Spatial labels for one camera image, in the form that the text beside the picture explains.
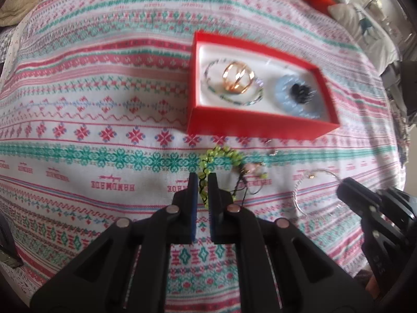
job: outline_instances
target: bedsheet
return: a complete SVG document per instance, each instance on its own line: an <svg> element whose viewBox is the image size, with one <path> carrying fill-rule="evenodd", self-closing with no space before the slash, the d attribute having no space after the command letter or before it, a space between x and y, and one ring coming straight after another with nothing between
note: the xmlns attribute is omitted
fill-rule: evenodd
<svg viewBox="0 0 417 313"><path fill-rule="evenodd" d="M341 128L313 141L185 134L199 29L319 66ZM198 170L199 154L216 144L266 164L268 178L247 208L292 219L351 275L365 265L359 217L338 206L334 179L300 186L308 219L291 202L312 168L371 189L404 183L382 82L334 20L301 0L42 0L19 44L0 93L0 209L24 260L2 267L27 296L118 217L141 219L169 204ZM218 158L214 168L220 186L232 189L230 161ZM168 312L240 310L234 246L213 245L208 223L199 204L195 243L172 247Z"/></svg>

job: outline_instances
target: screw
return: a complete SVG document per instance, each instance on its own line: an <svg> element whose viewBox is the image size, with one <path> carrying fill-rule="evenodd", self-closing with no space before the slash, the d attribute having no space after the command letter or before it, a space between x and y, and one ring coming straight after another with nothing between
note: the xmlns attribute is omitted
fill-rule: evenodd
<svg viewBox="0 0 417 313"><path fill-rule="evenodd" d="M128 218L120 218L116 221L116 225L119 228L126 228L130 225L130 221Z"/></svg>
<svg viewBox="0 0 417 313"><path fill-rule="evenodd" d="M279 228L288 228L289 227L289 221L285 218L279 218L275 221L275 224Z"/></svg>
<svg viewBox="0 0 417 313"><path fill-rule="evenodd" d="M177 205L169 205L166 207L166 211L169 214L175 214L180 211L180 208Z"/></svg>
<svg viewBox="0 0 417 313"><path fill-rule="evenodd" d="M239 213L240 206L236 204L230 204L229 206L227 206L227 211L231 213Z"/></svg>

